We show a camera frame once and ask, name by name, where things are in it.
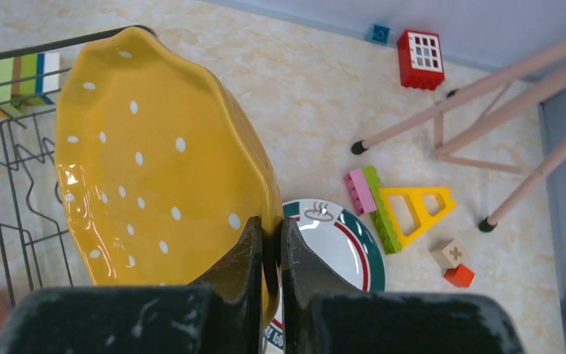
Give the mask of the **yellow dotted plate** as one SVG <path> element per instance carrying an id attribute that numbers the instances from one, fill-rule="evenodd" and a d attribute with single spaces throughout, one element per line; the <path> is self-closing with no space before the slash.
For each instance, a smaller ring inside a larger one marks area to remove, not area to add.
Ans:
<path id="1" fill-rule="evenodd" d="M 233 94 L 139 27 L 86 44 L 59 94 L 55 169 L 94 285 L 183 285 L 263 231 L 262 311 L 279 308 L 273 167 Z"/>

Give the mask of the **white plate green red rim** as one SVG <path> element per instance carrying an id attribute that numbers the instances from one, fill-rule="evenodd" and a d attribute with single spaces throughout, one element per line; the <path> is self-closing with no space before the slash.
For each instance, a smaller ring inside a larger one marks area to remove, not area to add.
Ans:
<path id="1" fill-rule="evenodd" d="M 332 270 L 363 291 L 385 290 L 382 246 L 353 212 L 332 201 L 302 198 L 283 203 L 309 248 Z"/>

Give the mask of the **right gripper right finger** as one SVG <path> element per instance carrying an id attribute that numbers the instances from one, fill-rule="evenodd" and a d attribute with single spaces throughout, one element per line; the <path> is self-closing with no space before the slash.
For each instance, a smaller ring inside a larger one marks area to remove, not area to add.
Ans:
<path id="1" fill-rule="evenodd" d="M 486 296 L 365 292 L 300 233 L 281 227 L 285 353 L 524 353 L 507 312 Z"/>

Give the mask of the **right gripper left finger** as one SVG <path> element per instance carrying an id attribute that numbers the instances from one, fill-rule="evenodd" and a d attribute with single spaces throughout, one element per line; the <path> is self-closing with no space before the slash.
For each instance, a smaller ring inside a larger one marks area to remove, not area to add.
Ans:
<path id="1" fill-rule="evenodd" d="M 260 353 L 262 227 L 187 285 L 46 288 L 27 296 L 0 353 Z"/>

